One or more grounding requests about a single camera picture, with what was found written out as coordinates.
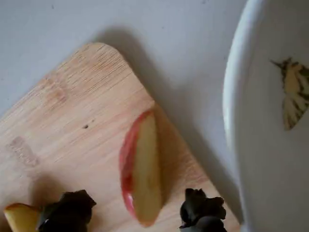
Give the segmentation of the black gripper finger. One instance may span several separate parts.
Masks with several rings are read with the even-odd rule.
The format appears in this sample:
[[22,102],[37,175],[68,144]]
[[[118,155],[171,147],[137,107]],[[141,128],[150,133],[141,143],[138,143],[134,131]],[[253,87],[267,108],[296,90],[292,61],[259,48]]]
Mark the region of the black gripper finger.
[[86,190],[65,192],[59,201],[42,208],[36,226],[38,232],[86,232],[97,203]]
[[187,188],[180,207],[181,232],[226,232],[222,197],[207,197],[202,189]]

